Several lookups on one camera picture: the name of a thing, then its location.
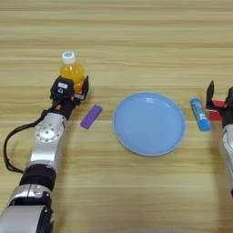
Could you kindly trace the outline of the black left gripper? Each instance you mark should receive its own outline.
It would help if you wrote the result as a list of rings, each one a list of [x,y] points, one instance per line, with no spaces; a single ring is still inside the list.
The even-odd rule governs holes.
[[[70,97],[65,96],[53,96],[52,102],[55,106],[52,108],[52,112],[62,115],[63,117],[68,120],[76,108],[79,106],[83,101],[86,100],[86,96],[89,90],[89,78],[86,76],[84,80],[84,84],[82,86],[82,95],[74,95]]]

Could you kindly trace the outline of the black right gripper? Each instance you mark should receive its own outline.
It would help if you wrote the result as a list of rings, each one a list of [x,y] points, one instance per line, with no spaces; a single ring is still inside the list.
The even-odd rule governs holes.
[[[228,105],[226,103],[216,103],[212,100],[214,96],[214,81],[209,83],[206,95],[206,109],[212,110],[215,108],[215,111],[212,113],[213,121],[221,121],[222,127],[227,125],[233,125],[233,105]]]

